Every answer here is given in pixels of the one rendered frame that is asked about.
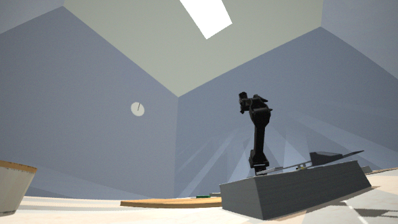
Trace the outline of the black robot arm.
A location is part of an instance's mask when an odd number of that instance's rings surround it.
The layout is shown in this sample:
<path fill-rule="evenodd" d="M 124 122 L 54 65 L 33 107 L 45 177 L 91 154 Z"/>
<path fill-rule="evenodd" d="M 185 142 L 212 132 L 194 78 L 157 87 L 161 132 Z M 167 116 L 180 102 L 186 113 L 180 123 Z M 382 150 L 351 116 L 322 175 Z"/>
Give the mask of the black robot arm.
<path fill-rule="evenodd" d="M 251 121 L 254 123 L 254 149 L 251 150 L 249 163 L 250 168 L 255 169 L 255 174 L 266 170 L 269 167 L 269 161 L 263 152 L 265 127 L 269 123 L 271 112 L 267 105 L 258 98 L 248 98 L 244 91 L 239 94 L 239 103 L 241 105 L 241 114 L 244 111 L 249 111 Z M 252 106 L 259 105 L 261 108 L 251 109 Z M 258 164 L 265 164 L 264 166 L 257 166 Z M 257 176 L 257 174 L 256 174 Z"/>

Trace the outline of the wooden board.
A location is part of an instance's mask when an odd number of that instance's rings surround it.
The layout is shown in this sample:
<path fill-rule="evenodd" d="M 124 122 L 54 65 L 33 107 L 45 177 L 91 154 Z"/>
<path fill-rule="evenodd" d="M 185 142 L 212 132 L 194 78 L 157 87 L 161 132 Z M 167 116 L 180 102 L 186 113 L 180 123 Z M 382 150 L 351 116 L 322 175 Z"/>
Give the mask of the wooden board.
<path fill-rule="evenodd" d="M 208 208 L 222 207 L 221 197 L 191 198 L 191 199 L 146 199 L 146 200 L 123 200 L 120 206 L 142 207 L 142 208 Z"/>

